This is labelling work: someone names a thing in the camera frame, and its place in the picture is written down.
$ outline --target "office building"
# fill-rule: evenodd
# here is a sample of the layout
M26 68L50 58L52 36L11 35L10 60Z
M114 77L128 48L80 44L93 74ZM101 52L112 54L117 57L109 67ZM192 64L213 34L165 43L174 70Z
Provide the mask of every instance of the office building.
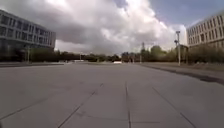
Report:
M204 45L224 50L224 11L189 27L187 41L190 48Z
M56 33L47 28L0 10L1 53L27 48L55 47Z

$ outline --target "white cloud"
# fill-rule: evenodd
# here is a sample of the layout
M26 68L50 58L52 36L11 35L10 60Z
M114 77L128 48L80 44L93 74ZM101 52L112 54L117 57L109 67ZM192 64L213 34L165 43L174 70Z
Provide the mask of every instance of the white cloud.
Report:
M185 27L159 21L148 0L126 0L124 8L113 0L0 2L8 11L57 32L60 50L113 54L136 49L142 42L169 49L175 30L181 30L181 41L186 43Z

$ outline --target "paved plaza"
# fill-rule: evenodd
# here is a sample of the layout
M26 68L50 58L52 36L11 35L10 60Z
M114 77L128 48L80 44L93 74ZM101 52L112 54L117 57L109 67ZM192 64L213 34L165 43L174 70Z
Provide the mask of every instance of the paved plaza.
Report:
M224 87L132 64L0 68L3 128L223 128Z

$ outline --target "street light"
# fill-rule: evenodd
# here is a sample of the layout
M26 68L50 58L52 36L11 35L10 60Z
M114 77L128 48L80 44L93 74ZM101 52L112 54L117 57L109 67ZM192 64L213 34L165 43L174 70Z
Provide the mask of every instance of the street light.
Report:
M178 44L178 61L179 61L179 66L181 63L181 53L180 53L180 31L176 31L177 34L177 40L175 40L174 42L176 44Z

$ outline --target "sky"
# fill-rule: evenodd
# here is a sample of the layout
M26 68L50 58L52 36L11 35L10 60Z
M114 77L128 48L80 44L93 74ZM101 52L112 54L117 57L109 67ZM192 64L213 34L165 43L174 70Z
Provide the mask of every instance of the sky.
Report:
M175 31L224 9L222 0L0 0L0 8L57 33L56 49L120 54L174 47Z

